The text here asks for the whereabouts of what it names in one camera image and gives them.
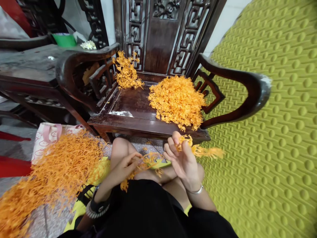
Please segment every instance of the chair armrest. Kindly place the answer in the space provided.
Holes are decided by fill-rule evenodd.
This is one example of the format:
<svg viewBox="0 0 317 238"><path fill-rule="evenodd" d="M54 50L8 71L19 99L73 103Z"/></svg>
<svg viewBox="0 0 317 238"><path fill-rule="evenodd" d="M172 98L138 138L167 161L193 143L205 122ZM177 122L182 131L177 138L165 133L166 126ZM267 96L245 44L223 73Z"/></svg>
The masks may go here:
<svg viewBox="0 0 317 238"><path fill-rule="evenodd" d="M100 61L111 58L120 49L119 43L107 46L100 50L90 52L66 50L58 58L55 71L56 79L61 88L66 91L72 98L88 106L93 112L98 113L100 108L97 103L82 93L76 86L73 79L73 71L76 66L83 62Z"/></svg>
<svg viewBox="0 0 317 238"><path fill-rule="evenodd" d="M271 79L267 76L224 68L203 54L199 54L198 62L206 70L211 72L211 78L213 78L214 75L218 75L220 77L240 82L248 91L248 97L236 110L204 121L200 126L202 129L222 123L244 120L257 113L268 101L271 92Z"/></svg>
<svg viewBox="0 0 317 238"><path fill-rule="evenodd" d="M0 48L15 49L21 51L49 44L52 44L52 40L49 35L29 39L0 39Z"/></svg>

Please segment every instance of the chair seat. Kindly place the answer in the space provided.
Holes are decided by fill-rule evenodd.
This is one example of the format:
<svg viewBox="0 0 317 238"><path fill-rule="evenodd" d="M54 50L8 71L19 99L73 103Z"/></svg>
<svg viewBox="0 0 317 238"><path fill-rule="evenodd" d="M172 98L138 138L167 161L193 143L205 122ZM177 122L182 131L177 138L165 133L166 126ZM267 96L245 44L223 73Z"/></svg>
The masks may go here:
<svg viewBox="0 0 317 238"><path fill-rule="evenodd" d="M193 131L186 127L180 131L177 124L166 123L156 118L156 109L149 104L150 87L157 83L144 82L142 88L118 89L116 84L113 93L107 98L105 107L99 114L93 115L88 124L93 125L100 133L122 133L152 139L167 139L173 131L182 135L191 135L194 143L209 141L207 130Z"/></svg>

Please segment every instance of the white wall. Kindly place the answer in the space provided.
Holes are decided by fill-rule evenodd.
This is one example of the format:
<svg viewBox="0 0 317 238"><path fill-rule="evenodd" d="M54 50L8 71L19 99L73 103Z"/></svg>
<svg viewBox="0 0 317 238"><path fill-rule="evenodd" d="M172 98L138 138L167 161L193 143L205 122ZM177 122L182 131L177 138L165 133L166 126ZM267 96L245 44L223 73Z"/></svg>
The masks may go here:
<svg viewBox="0 0 317 238"><path fill-rule="evenodd" d="M116 42L115 36L115 22L113 16L113 2L112 0L100 0L103 11L103 18L105 19L106 31L108 35L109 45Z"/></svg>
<svg viewBox="0 0 317 238"><path fill-rule="evenodd" d="M224 34L234 24L237 17L240 15L242 10L252 0L227 0L222 13L218 19L214 31L209 39L209 42L205 48L204 55L210 56L214 48L220 43Z"/></svg>
<svg viewBox="0 0 317 238"><path fill-rule="evenodd" d="M60 0L54 0L57 8L59 8ZM81 10L77 0L66 0L65 10L62 17L68 21L79 33L82 33L87 39L91 32L86 14ZM68 32L73 33L73 30L66 25Z"/></svg>

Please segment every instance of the pink bag handle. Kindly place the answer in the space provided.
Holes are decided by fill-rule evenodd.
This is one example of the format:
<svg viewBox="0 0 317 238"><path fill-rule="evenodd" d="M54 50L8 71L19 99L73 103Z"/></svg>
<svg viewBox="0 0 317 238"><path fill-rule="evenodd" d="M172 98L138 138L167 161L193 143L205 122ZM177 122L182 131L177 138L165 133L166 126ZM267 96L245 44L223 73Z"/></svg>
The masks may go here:
<svg viewBox="0 0 317 238"><path fill-rule="evenodd" d="M57 127L57 131L56 131L56 136L57 136L57 139L56 141L59 141L59 138L60 136L62 135L62 124L55 124L55 126ZM51 144L53 143L52 141L50 141L50 138L49 138L49 134L50 134L50 126L48 125L45 125L44 128L43 128L43 140L47 143L47 144Z"/></svg>

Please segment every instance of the silver bracelet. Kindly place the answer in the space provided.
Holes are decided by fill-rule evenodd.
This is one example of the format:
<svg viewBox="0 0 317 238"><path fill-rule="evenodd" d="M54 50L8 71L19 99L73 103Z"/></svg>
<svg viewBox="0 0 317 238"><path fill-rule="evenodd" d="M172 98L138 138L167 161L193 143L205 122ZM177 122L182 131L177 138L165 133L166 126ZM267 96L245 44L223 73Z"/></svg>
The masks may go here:
<svg viewBox="0 0 317 238"><path fill-rule="evenodd" d="M189 191L189 190L187 190L187 189L186 189L186 191L189 192L189 193L192 193L192 194L200 194L200 193L202 192L202 189L203 189L203 188L204 188L204 187L203 187L202 184L201 184L200 189L199 189L198 191L196 191L196 192L191 192L191 191Z"/></svg>
<svg viewBox="0 0 317 238"><path fill-rule="evenodd" d="M109 205L110 205L110 204L108 204L108 206L106 208L104 208L103 206L100 207L98 210L98 213L97 213L91 209L90 203L91 203L91 201L86 206L86 215L91 219L97 219L97 218L103 216L106 213L106 211L109 209Z"/></svg>

